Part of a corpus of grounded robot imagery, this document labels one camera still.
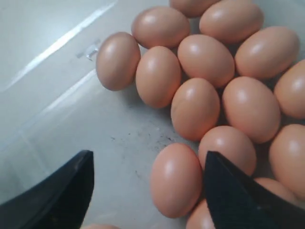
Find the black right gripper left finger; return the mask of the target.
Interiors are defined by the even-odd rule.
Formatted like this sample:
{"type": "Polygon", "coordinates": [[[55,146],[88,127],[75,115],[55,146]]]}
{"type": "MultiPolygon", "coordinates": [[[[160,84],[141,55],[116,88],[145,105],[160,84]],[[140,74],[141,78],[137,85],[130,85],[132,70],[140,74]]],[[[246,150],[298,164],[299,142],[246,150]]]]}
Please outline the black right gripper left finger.
{"type": "Polygon", "coordinates": [[[1,204],[2,229],[79,229],[94,189],[94,158],[82,150],[29,190],[1,204]]]}

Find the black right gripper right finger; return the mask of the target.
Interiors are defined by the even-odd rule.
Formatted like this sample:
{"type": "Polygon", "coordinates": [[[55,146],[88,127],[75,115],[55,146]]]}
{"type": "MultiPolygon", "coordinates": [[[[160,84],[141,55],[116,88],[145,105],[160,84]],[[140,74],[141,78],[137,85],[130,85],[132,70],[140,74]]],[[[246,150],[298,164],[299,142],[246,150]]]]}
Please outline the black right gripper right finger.
{"type": "Polygon", "coordinates": [[[304,209],[270,192],[219,152],[209,151],[205,197],[217,229],[303,229],[304,209]]]}

